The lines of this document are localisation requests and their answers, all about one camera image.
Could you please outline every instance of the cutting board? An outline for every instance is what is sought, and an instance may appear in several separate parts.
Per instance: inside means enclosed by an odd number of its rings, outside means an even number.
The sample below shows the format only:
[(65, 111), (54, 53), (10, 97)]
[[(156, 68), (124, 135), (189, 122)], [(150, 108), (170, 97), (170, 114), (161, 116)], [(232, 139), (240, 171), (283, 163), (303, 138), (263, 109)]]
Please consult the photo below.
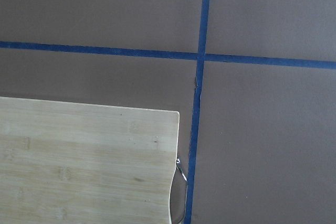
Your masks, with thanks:
[(0, 97), (0, 223), (171, 223), (179, 113)]

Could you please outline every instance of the wood grain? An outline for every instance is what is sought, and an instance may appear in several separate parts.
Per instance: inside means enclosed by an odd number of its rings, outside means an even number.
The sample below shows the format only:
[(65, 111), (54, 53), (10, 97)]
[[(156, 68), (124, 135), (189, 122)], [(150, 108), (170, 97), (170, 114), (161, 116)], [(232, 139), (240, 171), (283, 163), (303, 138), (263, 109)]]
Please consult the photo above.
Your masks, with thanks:
[(0, 97), (0, 223), (171, 223), (179, 114)]

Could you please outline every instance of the blue tape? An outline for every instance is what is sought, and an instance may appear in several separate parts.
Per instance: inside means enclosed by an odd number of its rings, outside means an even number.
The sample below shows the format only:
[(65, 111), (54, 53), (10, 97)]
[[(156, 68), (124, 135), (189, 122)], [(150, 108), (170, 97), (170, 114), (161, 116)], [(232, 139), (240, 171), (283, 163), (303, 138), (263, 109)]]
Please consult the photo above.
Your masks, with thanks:
[(206, 33), (208, 25), (208, 13), (209, 13), (210, 0), (202, 0), (202, 13), (201, 23), (198, 39), (198, 57), (196, 67), (196, 88), (194, 93), (193, 103), (193, 118), (191, 126), (191, 139), (189, 150), (189, 167), (188, 167), (188, 188), (187, 199), (185, 207), (184, 224), (191, 223), (192, 208), (193, 208), (193, 195), (194, 195), (194, 181), (195, 181), (195, 169), (196, 169), (196, 154), (197, 154), (197, 139), (198, 139), (198, 127), (199, 127), (199, 113), (201, 110), (201, 94), (203, 85), (203, 70), (205, 60), (205, 46), (206, 46)]
[(249, 64), (304, 67), (304, 68), (336, 69), (336, 62), (320, 61), (320, 60), (299, 60), (299, 59), (266, 58), (266, 57), (235, 56), (235, 55), (211, 55), (211, 54), (206, 54), (205, 60), (217, 61), (217, 62), (249, 63)]
[(170, 52), (170, 51), (123, 49), (123, 48), (109, 48), (109, 47), (65, 46), (65, 45), (49, 45), (49, 44), (9, 42), (9, 41), (0, 41), (0, 48), (197, 60), (197, 54), (192, 52)]

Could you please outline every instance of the dark spot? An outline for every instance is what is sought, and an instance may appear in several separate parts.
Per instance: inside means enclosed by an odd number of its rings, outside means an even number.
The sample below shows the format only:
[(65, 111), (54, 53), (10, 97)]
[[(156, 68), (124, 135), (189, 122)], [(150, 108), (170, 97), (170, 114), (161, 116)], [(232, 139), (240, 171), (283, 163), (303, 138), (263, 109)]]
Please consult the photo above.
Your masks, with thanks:
[(135, 177), (134, 177), (134, 180), (135, 180), (135, 181), (138, 181), (138, 182), (144, 182), (144, 181), (145, 181), (144, 179), (135, 178)]

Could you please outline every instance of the wooden board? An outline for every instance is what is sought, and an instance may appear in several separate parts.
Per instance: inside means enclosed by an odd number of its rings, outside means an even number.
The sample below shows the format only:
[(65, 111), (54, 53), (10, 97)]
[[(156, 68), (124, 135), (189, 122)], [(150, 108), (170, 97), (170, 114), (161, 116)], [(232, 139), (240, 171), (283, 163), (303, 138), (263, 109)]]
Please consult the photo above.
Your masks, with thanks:
[(0, 97), (0, 223), (171, 223), (179, 114)]

